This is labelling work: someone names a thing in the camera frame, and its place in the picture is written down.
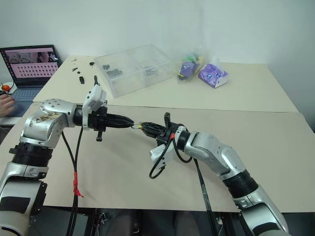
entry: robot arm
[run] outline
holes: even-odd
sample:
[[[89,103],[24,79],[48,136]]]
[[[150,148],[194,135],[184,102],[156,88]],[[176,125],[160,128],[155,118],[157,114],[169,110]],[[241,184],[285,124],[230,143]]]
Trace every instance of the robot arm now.
[[[24,125],[20,142],[10,149],[14,154],[0,180],[0,235],[25,236],[29,217],[44,203],[47,184],[41,179],[48,172],[48,162],[65,127],[82,126],[98,131],[97,141],[106,127],[133,125],[127,117],[107,113],[106,93],[95,85],[83,105],[60,99],[48,99]]]
[[[173,137],[177,149],[204,162],[227,186],[235,205],[241,210],[241,223],[248,235],[289,235],[283,215],[250,176],[232,147],[221,143],[214,135],[196,131],[190,133],[183,125],[171,123],[169,113],[164,119],[165,127],[149,122],[138,126],[147,136],[157,140],[158,147],[150,152],[154,164],[165,150],[166,141]],[[157,168],[164,169],[173,160],[176,155],[174,149],[171,144]]]
[[[272,230],[288,232],[283,215],[250,176],[232,147],[222,144],[211,134],[195,131],[191,134],[182,131],[177,144],[186,155],[206,163],[227,186],[235,205],[241,210],[246,231],[255,236]]]

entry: laptop keyboard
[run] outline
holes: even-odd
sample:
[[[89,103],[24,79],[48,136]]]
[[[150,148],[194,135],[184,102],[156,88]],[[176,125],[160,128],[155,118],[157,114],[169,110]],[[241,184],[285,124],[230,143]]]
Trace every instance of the laptop keyboard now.
[[[15,101],[32,101],[39,93],[40,88],[34,89],[17,89],[12,94]]]

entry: purple toy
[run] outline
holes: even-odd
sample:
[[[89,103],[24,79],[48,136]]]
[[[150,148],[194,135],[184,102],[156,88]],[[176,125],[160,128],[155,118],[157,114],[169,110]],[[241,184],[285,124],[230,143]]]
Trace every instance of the purple toy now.
[[[228,73],[226,71],[222,72],[215,65],[207,64],[203,69],[200,70],[198,77],[211,87],[216,88],[218,80],[227,75]]]
[[[182,64],[182,68],[180,71],[181,76],[185,76],[185,77],[189,77],[192,75],[192,69],[194,67],[194,63],[190,62],[190,61],[185,61]]]

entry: beige table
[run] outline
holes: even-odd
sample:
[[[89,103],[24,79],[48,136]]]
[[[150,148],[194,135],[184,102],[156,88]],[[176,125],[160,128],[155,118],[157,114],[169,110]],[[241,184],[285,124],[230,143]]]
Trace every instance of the beige table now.
[[[10,147],[19,142],[24,120],[38,109],[33,104],[0,146],[0,173],[12,159]],[[231,145],[248,171],[263,185],[282,212],[315,211],[315,135],[299,113],[238,112],[109,106],[110,113],[134,121],[163,123],[168,111],[174,122],[189,130],[206,131]],[[66,128],[75,150],[79,127]],[[178,160],[167,165],[155,180],[152,167],[153,139],[140,130],[111,129],[96,142],[96,132],[83,133],[79,152],[79,189],[85,196],[80,207],[205,210],[193,163]],[[214,211],[237,211],[227,188],[206,165],[200,164]],[[73,168],[66,147],[59,141],[44,180],[48,183],[45,205],[71,206]]]
[[[0,125],[15,125],[21,117],[1,117]]]
[[[189,83],[178,84],[174,76],[151,87],[113,98],[100,70],[96,65],[89,65],[93,59],[88,56],[69,56],[34,101],[41,102],[57,96],[70,102],[83,103],[83,97],[93,87],[94,75],[97,75],[101,86],[107,91],[109,105],[297,112],[264,64],[224,63],[223,67],[229,72],[230,80],[218,88],[206,85],[197,77]],[[85,78],[84,85],[80,84],[79,76]]]

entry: clear plastic box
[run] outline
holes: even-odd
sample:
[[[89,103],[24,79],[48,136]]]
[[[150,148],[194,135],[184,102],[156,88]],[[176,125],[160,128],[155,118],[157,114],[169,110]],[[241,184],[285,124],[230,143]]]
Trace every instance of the clear plastic box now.
[[[153,45],[97,57],[94,60],[114,97],[171,77],[170,59]]]

